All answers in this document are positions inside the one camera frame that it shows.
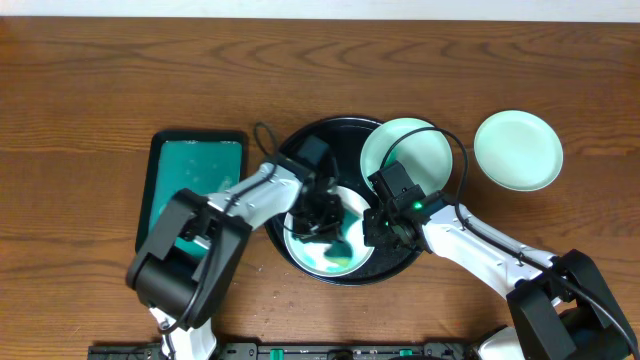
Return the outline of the white plate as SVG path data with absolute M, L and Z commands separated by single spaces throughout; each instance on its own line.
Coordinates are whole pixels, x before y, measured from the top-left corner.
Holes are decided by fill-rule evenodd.
M 299 235 L 291 232 L 294 219 L 284 218 L 283 238 L 285 247 L 295 264 L 303 270 L 321 277 L 337 278 L 354 273 L 371 257 L 374 248 L 364 244 L 364 211 L 368 202 L 357 192 L 338 186 L 337 195 L 345 209 L 339 240 L 328 243 L 303 243 Z

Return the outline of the yellow green sponge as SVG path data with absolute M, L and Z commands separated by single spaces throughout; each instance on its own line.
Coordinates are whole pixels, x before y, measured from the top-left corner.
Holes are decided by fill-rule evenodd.
M 348 268 L 354 258 L 353 246 L 347 242 L 334 241 L 324 251 L 323 258 L 333 267 Z

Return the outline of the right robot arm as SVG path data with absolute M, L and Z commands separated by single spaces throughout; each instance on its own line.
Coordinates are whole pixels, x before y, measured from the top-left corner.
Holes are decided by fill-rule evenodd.
M 507 236 L 441 192 L 400 196 L 364 213 L 371 246 L 448 259 L 506 300 L 513 324 L 471 345 L 471 359 L 624 359 L 638 340 L 594 261 Z

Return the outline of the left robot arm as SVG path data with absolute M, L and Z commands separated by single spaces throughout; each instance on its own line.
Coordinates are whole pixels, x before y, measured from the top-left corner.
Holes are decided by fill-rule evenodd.
M 126 284 L 156 318 L 167 359 L 208 359 L 217 347 L 209 320 L 228 291 L 253 231 L 289 213 L 303 243 L 327 255 L 352 253 L 341 226 L 339 170 L 328 149 L 300 150 L 265 161 L 223 192 L 171 197 L 126 274 Z

